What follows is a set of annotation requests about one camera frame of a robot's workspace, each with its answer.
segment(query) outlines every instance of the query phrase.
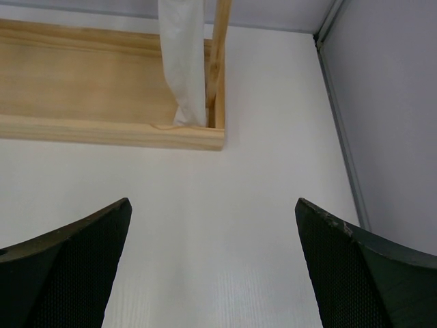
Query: wooden frame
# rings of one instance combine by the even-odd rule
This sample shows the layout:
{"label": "wooden frame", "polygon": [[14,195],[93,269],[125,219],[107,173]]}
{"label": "wooden frame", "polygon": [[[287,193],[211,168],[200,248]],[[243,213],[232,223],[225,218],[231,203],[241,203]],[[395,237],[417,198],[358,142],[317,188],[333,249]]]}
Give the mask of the wooden frame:
{"label": "wooden frame", "polygon": [[205,40],[206,128],[172,125],[159,36],[0,20],[0,137],[221,150],[230,5]]}

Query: black perforated panel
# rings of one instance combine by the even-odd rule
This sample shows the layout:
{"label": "black perforated panel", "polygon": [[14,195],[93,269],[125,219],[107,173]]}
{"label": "black perforated panel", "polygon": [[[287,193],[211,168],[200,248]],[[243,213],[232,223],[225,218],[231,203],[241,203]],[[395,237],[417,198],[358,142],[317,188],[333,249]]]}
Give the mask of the black perforated panel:
{"label": "black perforated panel", "polygon": [[66,241],[26,327],[101,327],[127,229],[109,215]]}
{"label": "black perforated panel", "polygon": [[296,218],[323,326],[392,327],[348,227],[303,203],[296,207]]}

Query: white wall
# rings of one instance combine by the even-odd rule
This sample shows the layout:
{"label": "white wall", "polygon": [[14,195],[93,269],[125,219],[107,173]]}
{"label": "white wall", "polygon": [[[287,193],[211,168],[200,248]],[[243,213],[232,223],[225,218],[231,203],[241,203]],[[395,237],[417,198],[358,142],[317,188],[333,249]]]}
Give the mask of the white wall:
{"label": "white wall", "polygon": [[344,8],[322,54],[372,232],[437,255],[437,1]]}
{"label": "white wall", "polygon": [[0,247],[126,196],[133,216],[105,328],[321,327],[294,205],[306,197],[357,218],[312,36],[231,27],[226,87],[222,152],[0,140]]}
{"label": "white wall", "polygon": [[[217,0],[206,0],[206,19],[214,20]],[[315,33],[333,0],[234,0],[232,25],[249,25]],[[0,3],[158,16],[158,0],[0,0]]]}

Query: black mesh object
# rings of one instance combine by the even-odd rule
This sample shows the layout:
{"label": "black mesh object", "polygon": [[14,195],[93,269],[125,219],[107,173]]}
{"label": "black mesh object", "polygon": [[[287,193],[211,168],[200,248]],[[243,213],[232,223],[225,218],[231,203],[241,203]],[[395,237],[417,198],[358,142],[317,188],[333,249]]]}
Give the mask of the black mesh object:
{"label": "black mesh object", "polygon": [[437,257],[299,200],[296,220],[324,327],[437,327]]}
{"label": "black mesh object", "polygon": [[101,327],[131,212],[120,200],[1,250],[0,327]]}

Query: white fabric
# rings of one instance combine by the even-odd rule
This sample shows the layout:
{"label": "white fabric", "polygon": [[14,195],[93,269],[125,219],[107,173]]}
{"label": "white fabric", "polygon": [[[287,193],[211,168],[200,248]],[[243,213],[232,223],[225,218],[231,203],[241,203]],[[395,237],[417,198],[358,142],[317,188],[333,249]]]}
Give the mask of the white fabric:
{"label": "white fabric", "polygon": [[164,74],[178,102],[175,125],[206,126],[203,0],[158,0]]}

